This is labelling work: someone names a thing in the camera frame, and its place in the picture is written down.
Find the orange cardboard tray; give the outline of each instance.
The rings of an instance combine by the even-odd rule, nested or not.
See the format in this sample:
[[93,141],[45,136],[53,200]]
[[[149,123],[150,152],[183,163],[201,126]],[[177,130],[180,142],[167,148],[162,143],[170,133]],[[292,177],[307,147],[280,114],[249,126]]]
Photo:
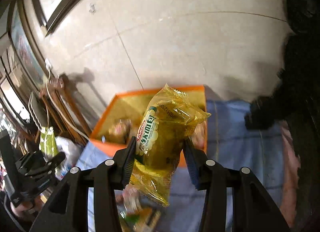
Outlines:
[[[192,104],[206,111],[203,85],[182,86],[175,87],[175,89],[186,92]],[[136,119],[142,117],[150,100],[160,90],[161,88],[157,88],[116,94],[93,129],[93,132],[90,135],[90,142],[110,157],[113,157],[117,150],[126,148],[127,145],[123,144],[110,142],[103,143],[101,138],[117,119]],[[206,152],[207,129],[205,130],[205,133],[204,151]],[[180,155],[179,167],[186,167],[183,152],[181,152]]]

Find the snack package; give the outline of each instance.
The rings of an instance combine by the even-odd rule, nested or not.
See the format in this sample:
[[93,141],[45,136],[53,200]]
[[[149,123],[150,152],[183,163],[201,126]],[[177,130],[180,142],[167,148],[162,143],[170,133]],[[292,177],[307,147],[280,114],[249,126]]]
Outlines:
[[53,127],[41,127],[39,150],[47,160],[51,160],[58,154],[58,148],[53,132]]
[[191,105],[184,92],[165,85],[151,99],[139,127],[130,182],[150,199],[168,206],[182,141],[210,115]]
[[154,232],[160,216],[161,212],[151,207],[145,207],[133,216],[122,211],[119,214],[122,232]]
[[131,138],[133,136],[137,136],[138,133],[138,129],[140,127],[140,122],[141,122],[142,116],[140,119],[134,119],[131,120],[131,125],[130,125],[130,133],[127,139],[127,144],[129,144],[129,142],[131,141]]
[[139,214],[142,210],[139,201],[139,192],[132,184],[128,184],[122,192],[123,203],[127,215]]
[[131,121],[129,119],[119,119],[108,130],[108,141],[116,144],[126,144]]

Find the person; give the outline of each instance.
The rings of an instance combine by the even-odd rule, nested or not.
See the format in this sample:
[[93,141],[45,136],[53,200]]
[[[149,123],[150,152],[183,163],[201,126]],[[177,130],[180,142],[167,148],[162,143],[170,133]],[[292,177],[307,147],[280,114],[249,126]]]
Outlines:
[[14,207],[5,191],[0,191],[0,225],[1,230],[6,232],[29,231],[34,219],[41,210],[43,203],[40,196],[33,202],[22,202]]

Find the wooden chair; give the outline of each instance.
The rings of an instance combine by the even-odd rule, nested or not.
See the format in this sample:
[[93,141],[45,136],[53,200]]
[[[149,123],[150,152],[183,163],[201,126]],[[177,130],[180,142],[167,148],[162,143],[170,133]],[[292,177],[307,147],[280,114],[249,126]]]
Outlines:
[[[55,104],[61,110],[65,118],[75,127],[78,127],[74,119],[71,117],[66,104],[68,105],[69,109],[74,113],[77,120],[80,123],[80,128],[83,132],[89,137],[91,134],[91,129],[89,128],[87,122],[83,118],[81,112],[79,111],[78,107],[76,106],[73,98],[70,95],[68,90],[68,83],[69,79],[65,74],[60,75],[58,78],[51,77],[48,80],[48,90],[50,92],[50,96],[52,97]],[[59,135],[64,137],[70,138],[73,142],[76,142],[81,145],[86,145],[87,140],[78,134],[70,125],[64,120],[64,118],[60,115],[60,113],[56,110],[54,105],[51,103],[51,100],[47,93],[47,88],[44,86],[40,90],[40,98],[46,105],[50,116],[56,123],[56,126],[60,130]]]

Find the white tile wall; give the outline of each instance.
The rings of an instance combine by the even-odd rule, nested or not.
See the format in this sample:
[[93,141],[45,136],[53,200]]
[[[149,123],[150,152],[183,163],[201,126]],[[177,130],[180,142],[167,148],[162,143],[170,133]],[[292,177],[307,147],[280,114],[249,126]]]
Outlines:
[[27,16],[55,72],[88,73],[78,88],[99,113],[141,84],[206,84],[223,99],[268,94],[290,31],[281,0],[81,0],[46,38]]

